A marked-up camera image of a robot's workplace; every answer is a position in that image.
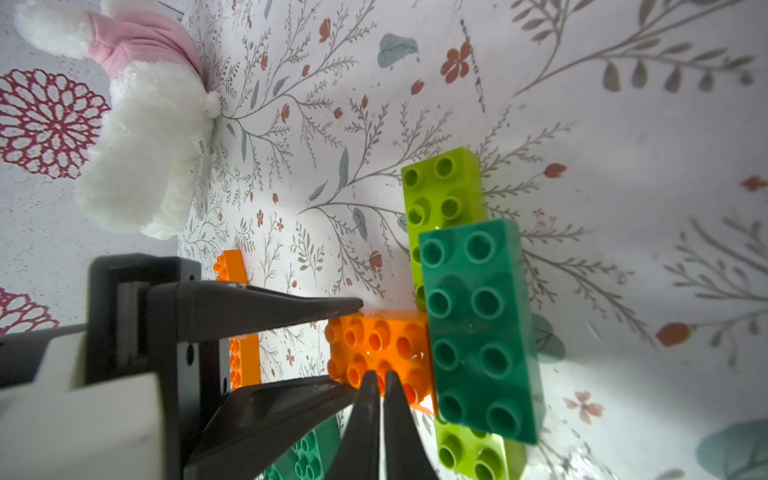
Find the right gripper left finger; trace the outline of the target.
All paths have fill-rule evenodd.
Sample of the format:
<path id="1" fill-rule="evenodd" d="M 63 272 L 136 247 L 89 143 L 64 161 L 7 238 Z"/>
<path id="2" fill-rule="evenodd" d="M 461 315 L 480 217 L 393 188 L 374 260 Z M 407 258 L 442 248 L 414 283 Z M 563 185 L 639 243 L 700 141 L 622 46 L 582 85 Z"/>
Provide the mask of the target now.
<path id="1" fill-rule="evenodd" d="M 380 391 L 377 374 L 363 378 L 327 480 L 377 480 L 380 453 Z"/>

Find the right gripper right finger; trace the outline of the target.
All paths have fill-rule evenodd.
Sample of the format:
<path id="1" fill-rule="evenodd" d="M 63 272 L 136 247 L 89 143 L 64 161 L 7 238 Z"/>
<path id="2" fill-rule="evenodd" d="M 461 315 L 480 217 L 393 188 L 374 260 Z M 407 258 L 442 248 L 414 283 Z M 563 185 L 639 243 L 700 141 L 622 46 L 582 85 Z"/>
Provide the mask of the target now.
<path id="1" fill-rule="evenodd" d="M 386 471 L 389 480 L 437 480 L 398 374 L 386 374 L 384 398 Z"/>

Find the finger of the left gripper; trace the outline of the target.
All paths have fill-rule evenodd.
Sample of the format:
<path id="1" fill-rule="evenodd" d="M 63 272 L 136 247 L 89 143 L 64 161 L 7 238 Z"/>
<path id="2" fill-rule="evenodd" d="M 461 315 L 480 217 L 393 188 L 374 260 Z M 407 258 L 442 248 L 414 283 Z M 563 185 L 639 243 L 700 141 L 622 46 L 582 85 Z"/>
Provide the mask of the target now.
<path id="1" fill-rule="evenodd" d="M 237 389 L 203 429 L 183 477 L 254 479 L 356 396 L 354 387 L 323 376 Z"/>
<path id="2" fill-rule="evenodd" d="M 300 297 L 240 283 L 168 283 L 148 290 L 147 341 L 220 340 L 350 315 L 363 306 L 358 297 Z"/>

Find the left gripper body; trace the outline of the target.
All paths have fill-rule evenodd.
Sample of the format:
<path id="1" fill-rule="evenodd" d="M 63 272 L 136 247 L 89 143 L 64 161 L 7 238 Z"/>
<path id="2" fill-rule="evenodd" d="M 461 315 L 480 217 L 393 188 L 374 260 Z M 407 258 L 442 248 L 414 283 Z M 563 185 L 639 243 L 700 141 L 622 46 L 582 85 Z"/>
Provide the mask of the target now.
<path id="1" fill-rule="evenodd" d="M 152 287 L 201 281 L 180 257 L 123 254 L 89 269 L 87 319 L 1 339 L 5 479 L 180 479 L 222 395 L 219 347 L 147 341 Z"/>

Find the lime lego brick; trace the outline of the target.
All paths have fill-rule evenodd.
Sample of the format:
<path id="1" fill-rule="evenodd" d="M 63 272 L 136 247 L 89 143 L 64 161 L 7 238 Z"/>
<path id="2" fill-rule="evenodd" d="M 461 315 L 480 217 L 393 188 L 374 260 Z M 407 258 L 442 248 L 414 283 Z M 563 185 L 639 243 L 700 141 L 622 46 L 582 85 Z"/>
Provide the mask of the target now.
<path id="1" fill-rule="evenodd" d="M 419 235 L 487 219 L 480 162 L 461 147 L 402 169 L 414 298 L 426 309 Z"/>
<path id="2" fill-rule="evenodd" d="M 527 464 L 525 445 L 497 434 L 435 417 L 438 460 L 470 479 L 520 479 Z"/>

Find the dark green lego brick top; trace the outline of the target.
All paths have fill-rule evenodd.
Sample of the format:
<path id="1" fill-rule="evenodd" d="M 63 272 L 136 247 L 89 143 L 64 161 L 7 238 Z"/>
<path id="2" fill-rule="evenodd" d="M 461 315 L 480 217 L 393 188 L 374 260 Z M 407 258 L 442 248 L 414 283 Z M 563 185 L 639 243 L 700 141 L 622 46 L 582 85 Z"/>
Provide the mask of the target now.
<path id="1" fill-rule="evenodd" d="M 419 237 L 440 417 L 537 444 L 546 407 L 517 223 Z"/>

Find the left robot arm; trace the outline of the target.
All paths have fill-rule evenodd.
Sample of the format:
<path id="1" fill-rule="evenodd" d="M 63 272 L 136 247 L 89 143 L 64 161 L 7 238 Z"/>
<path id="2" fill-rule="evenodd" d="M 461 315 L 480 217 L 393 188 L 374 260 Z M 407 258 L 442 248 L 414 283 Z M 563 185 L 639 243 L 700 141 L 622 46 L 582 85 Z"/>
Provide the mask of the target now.
<path id="1" fill-rule="evenodd" d="M 355 297 L 210 281 L 198 262 L 95 259 L 81 325 L 1 340 L 5 479 L 253 479 L 355 391 L 326 377 L 234 390 L 223 342 L 352 314 Z"/>

